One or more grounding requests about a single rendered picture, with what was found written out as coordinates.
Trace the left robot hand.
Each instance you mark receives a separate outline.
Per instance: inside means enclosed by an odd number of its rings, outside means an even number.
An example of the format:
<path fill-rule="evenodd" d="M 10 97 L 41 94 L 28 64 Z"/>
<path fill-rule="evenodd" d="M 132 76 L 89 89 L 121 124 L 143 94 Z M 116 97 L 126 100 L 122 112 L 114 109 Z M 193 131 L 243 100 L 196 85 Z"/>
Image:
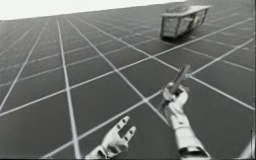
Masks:
<path fill-rule="evenodd" d="M 135 135 L 136 127 L 130 127 L 123 136 L 119 132 L 128 124 L 129 116 L 119 120 L 104 136 L 101 146 L 109 157 L 115 157 L 129 148 L 129 141 Z"/>

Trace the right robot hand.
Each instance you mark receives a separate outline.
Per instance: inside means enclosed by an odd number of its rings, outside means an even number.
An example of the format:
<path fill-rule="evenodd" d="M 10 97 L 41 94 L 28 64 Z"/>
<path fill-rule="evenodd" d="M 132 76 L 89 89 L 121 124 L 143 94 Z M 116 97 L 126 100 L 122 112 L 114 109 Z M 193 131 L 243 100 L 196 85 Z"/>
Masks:
<path fill-rule="evenodd" d="M 171 93 L 170 90 L 173 89 L 175 84 L 170 82 L 163 89 L 163 98 L 167 102 L 164 106 L 164 112 L 166 116 L 180 116 L 184 114 L 184 105 L 188 101 L 188 88 L 183 85 L 179 85 L 177 90 L 174 93 Z"/>

